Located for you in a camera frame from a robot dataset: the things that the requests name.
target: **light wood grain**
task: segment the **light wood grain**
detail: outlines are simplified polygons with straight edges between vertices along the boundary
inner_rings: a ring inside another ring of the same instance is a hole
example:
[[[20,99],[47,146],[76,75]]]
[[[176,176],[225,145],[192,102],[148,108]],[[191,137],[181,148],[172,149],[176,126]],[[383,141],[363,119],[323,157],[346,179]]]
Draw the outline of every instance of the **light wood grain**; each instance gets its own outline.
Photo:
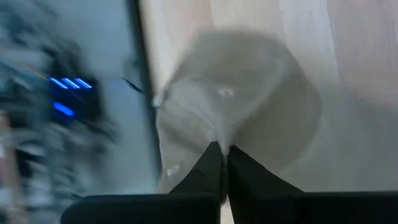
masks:
[[[398,107],[395,0],[146,0],[142,2],[159,91],[203,29],[246,29],[283,40],[306,74]]]

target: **cable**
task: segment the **cable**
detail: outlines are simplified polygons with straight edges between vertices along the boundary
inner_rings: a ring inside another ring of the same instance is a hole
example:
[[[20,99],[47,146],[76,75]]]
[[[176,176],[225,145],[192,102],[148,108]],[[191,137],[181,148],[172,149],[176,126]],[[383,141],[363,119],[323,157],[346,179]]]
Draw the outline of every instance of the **cable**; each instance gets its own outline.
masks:
[[[131,87],[132,89],[134,89],[134,90],[136,90],[137,92],[143,94],[143,91],[142,91],[140,88],[138,88],[135,84],[133,84],[132,82],[130,82],[129,80],[127,80],[127,79],[125,79],[125,78],[123,78],[123,80],[126,81],[126,82],[130,85],[130,87]]]

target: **black plastic part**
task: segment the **black plastic part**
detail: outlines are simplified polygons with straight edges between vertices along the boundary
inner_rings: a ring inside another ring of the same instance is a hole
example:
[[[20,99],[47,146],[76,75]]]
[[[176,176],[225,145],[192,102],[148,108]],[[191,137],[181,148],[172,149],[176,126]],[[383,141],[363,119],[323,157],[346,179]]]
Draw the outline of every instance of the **black plastic part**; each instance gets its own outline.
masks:
[[[53,121],[60,124],[69,124],[75,120],[88,123],[95,122],[103,116],[100,83],[94,78],[84,80],[92,88],[63,89],[50,82],[51,101],[61,103],[74,112],[73,116],[67,116],[53,107],[51,112]]]
[[[214,193],[87,197],[61,217],[63,224],[218,224]]]
[[[398,223],[397,192],[305,193],[237,147],[228,165],[235,224]]]
[[[223,155],[217,142],[212,142],[205,153],[170,193],[213,192],[221,195]]]

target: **blue light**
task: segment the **blue light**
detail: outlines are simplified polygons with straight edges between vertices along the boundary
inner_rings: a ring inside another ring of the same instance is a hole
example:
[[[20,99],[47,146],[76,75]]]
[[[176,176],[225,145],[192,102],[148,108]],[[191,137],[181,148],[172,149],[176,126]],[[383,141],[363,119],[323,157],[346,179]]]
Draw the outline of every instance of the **blue light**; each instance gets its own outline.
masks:
[[[68,116],[73,116],[75,113],[73,112],[73,110],[69,109],[66,106],[63,106],[61,103],[55,102],[54,103],[54,108],[61,111],[62,113],[64,113],[65,115]]]
[[[86,88],[92,88],[91,85],[89,85],[87,82],[84,82],[81,78],[76,78],[75,79],[78,83],[82,84]]]
[[[63,78],[63,81],[67,82],[70,86],[73,88],[80,88],[80,86],[76,85],[74,82],[72,82],[69,78]]]
[[[62,83],[60,83],[58,80],[54,79],[54,78],[50,78],[50,80],[52,82],[54,82],[55,84],[57,84],[59,87],[64,88],[64,89],[68,89],[68,87]]]

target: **white spot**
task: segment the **white spot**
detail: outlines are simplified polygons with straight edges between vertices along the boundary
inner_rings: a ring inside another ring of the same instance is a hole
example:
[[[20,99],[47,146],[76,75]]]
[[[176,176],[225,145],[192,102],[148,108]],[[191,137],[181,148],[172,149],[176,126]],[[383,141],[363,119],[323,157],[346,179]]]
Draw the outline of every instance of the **white spot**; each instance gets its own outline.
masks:
[[[175,164],[172,168],[167,169],[167,175],[170,177],[171,175],[176,174],[181,168],[180,164]]]
[[[152,101],[152,105],[155,108],[159,108],[162,106],[163,102],[166,100],[167,97],[167,91],[162,90],[158,95],[156,95]]]
[[[234,97],[234,95],[235,95],[235,92],[234,92],[233,90],[227,89],[227,88],[218,90],[218,93],[219,93],[221,96],[227,97],[227,98],[232,98],[232,97]]]

